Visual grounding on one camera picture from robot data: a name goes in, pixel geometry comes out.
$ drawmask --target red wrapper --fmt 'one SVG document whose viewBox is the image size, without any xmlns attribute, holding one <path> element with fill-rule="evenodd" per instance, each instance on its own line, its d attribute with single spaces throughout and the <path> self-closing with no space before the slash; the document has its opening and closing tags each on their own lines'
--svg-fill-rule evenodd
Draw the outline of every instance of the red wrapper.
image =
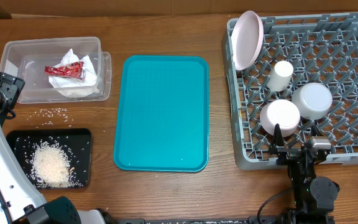
<svg viewBox="0 0 358 224">
<path fill-rule="evenodd" d="M 83 65 L 84 62 L 74 62 L 58 68 L 46 66 L 44 72 L 47 75 L 62 78 L 75 78 L 77 80 L 83 81 L 85 78 L 84 71 L 82 69 Z"/>
</svg>

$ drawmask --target teal tray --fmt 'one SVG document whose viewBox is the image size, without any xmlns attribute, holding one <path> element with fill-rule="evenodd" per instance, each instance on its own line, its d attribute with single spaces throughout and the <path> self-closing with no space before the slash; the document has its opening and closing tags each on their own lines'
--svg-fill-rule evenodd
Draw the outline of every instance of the teal tray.
<svg viewBox="0 0 358 224">
<path fill-rule="evenodd" d="M 124 170 L 199 172 L 208 163 L 208 64 L 136 55 L 122 72 L 114 162 Z"/>
</svg>

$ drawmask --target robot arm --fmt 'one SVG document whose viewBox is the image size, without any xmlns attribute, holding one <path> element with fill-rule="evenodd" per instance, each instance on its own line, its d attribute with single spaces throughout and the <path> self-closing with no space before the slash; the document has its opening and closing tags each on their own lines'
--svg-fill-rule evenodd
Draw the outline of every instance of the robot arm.
<svg viewBox="0 0 358 224">
<path fill-rule="evenodd" d="M 102 210 L 77 211 L 66 197 L 47 203 L 44 196 L 30 183 L 1 129 L 5 119 L 16 116 L 13 108 L 23 87 L 24 81 L 20 78 L 0 72 L 0 224 L 117 224 Z"/>
<path fill-rule="evenodd" d="M 0 125 L 0 191 L 6 205 L 0 203 L 0 224 L 7 223 L 4 209 L 11 220 L 25 215 L 24 208 L 38 208 L 46 203 L 44 196 L 30 183 L 9 147 Z"/>
<path fill-rule="evenodd" d="M 277 165 L 288 166 L 295 198 L 295 208 L 286 209 L 277 224 L 335 223 L 328 213 L 334 210 L 339 185 L 327 177 L 317 177 L 314 171 L 316 164 L 326 160 L 332 145 L 314 125 L 311 127 L 311 135 L 301 148 L 285 148 L 280 125 L 275 126 L 273 143 L 268 151 L 277 155 Z"/>
</svg>

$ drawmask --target uncooked rice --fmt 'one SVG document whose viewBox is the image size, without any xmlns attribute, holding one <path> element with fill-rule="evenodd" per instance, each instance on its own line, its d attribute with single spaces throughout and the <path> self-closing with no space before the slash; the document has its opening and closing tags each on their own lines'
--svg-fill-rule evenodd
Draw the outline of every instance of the uncooked rice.
<svg viewBox="0 0 358 224">
<path fill-rule="evenodd" d="M 53 120 L 54 115 L 56 115 L 56 117 L 57 117 L 57 115 L 59 115 L 59 117 L 63 116 L 65 118 L 64 122 L 67 122 L 69 118 L 68 118 L 68 115 L 66 113 L 67 113 L 67 109 L 65 109 L 65 108 L 40 109 L 38 114 L 37 114 L 36 111 L 34 111 L 34 113 L 30 116 L 30 118 L 33 117 L 33 116 L 42 115 L 43 117 L 48 117 L 48 118 L 51 118 Z M 49 121 L 47 123 L 46 122 L 42 123 L 42 125 L 53 125 L 53 123 L 51 121 Z"/>
<path fill-rule="evenodd" d="M 59 146 L 59 143 L 51 145 L 46 141 L 40 142 L 40 145 L 34 145 L 34 149 L 31 160 L 26 160 L 26 162 L 32 164 L 29 177 L 37 181 L 35 187 L 66 188 L 82 186 L 81 183 L 75 180 L 74 167 L 70 167 L 71 159 Z"/>
</svg>

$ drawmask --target black tray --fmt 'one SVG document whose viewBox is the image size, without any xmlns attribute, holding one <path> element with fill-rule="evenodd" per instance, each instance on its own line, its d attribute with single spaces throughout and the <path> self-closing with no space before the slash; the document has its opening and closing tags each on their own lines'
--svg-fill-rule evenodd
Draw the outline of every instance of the black tray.
<svg viewBox="0 0 358 224">
<path fill-rule="evenodd" d="M 37 181 L 29 177 L 32 165 L 25 162 L 30 159 L 34 151 L 33 143 L 40 144 L 47 141 L 49 144 L 55 144 L 55 140 L 62 146 L 69 159 L 71 159 L 70 167 L 74 167 L 73 174 L 82 186 L 74 186 L 67 188 L 82 188 L 88 185 L 90 181 L 90 167 L 91 167 L 91 148 L 92 135 L 91 131 L 85 128 L 78 129 L 47 129 L 47 130 L 26 130 L 26 131 L 11 131 L 6 136 L 6 141 L 13 150 L 17 161 L 19 161 L 24 173 L 29 178 L 30 182 L 36 186 Z M 37 189 L 58 189 L 58 188 L 39 188 Z"/>
</svg>

